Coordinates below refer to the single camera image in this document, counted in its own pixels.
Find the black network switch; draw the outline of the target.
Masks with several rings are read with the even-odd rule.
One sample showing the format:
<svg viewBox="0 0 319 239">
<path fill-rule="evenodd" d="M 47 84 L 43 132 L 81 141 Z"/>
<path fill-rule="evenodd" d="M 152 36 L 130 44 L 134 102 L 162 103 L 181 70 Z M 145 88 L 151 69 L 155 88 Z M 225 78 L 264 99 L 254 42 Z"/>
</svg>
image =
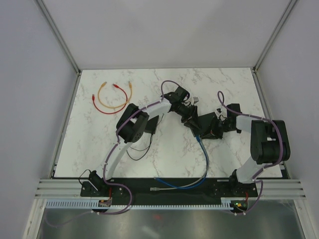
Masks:
<svg viewBox="0 0 319 239">
<path fill-rule="evenodd" d="M 202 126 L 202 131 L 201 131 L 200 135 L 198 135 L 200 138 L 201 138 L 201 134 L 206 132 L 208 124 L 210 123 L 211 118 L 213 116 L 216 116 L 216 113 L 209 113 L 209 114 L 205 114 L 205 115 L 202 115 L 202 116 L 198 116 L 199 119 L 200 119 L 200 122 L 201 122 L 201 126 Z"/>
</svg>

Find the black power adapter with cord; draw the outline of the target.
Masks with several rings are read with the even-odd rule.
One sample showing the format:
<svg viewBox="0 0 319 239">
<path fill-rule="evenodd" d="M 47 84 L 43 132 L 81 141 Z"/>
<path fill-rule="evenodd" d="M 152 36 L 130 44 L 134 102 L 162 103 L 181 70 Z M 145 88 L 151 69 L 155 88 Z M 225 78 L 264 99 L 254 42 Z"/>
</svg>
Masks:
<svg viewBox="0 0 319 239">
<path fill-rule="evenodd" d="M 161 123 L 162 119 L 163 119 L 163 115 L 161 116 L 161 118 L 160 118 L 159 116 L 156 116 L 156 117 L 154 117 L 154 118 L 152 118 L 151 120 L 148 121 L 144 132 L 151 135 L 151 136 L 150 136 L 149 145 L 148 145 L 145 149 L 141 149 L 141 150 L 130 147 L 130 149 L 133 149 L 133 150 L 135 150 L 135 151 L 142 151 L 142 152 L 144 152 L 144 154 L 143 154 L 141 157 L 139 157 L 139 158 L 133 158 L 133 157 L 129 154 L 129 152 L 127 151 L 127 155 L 128 155 L 128 157 L 129 157 L 131 160 L 133 160 L 133 161 L 139 161 L 139 160 L 141 160 L 143 157 L 146 156 L 146 154 L 148 153 L 148 151 L 149 151 L 149 149 L 150 149 L 150 147 L 151 147 L 151 145 L 152 145 L 153 137 L 154 137 L 154 135 L 155 135 L 155 133 L 156 133 L 157 126 Z"/>
</svg>

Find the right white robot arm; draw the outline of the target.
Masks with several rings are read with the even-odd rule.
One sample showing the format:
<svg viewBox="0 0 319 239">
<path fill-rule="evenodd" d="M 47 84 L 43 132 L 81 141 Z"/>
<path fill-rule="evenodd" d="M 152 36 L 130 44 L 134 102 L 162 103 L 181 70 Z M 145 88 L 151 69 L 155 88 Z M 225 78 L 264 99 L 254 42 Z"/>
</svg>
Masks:
<svg viewBox="0 0 319 239">
<path fill-rule="evenodd" d="M 256 181 L 267 169 L 290 158 L 286 125 L 283 120 L 268 120 L 242 113 L 238 103 L 226 106 L 227 116 L 221 120 L 215 112 L 199 116 L 202 139 L 222 139 L 224 133 L 243 131 L 250 134 L 250 156 L 234 170 L 228 183 L 228 191 L 240 196 L 246 191 L 245 184 Z"/>
</svg>

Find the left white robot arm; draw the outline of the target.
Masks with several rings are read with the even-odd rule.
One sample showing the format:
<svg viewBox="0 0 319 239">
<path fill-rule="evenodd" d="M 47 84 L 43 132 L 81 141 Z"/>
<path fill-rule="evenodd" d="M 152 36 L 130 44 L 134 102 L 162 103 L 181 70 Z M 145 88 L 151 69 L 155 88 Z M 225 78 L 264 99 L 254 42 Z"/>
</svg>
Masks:
<svg viewBox="0 0 319 239">
<path fill-rule="evenodd" d="M 181 123 L 190 128 L 194 136 L 200 135 L 202 123 L 199 120 L 197 106 L 185 104 L 189 96 L 188 91 L 178 87 L 174 92 L 162 94 L 158 101 L 142 108 L 133 103 L 129 104 L 116 125 L 117 141 L 100 167 L 89 171 L 88 180 L 81 183 L 80 196 L 106 197 L 114 186 L 127 189 L 123 184 L 112 183 L 111 179 L 125 152 L 142 137 L 147 127 L 151 126 L 152 130 L 157 128 L 157 122 L 153 122 L 153 119 L 170 112 L 177 113 L 181 116 Z"/>
</svg>

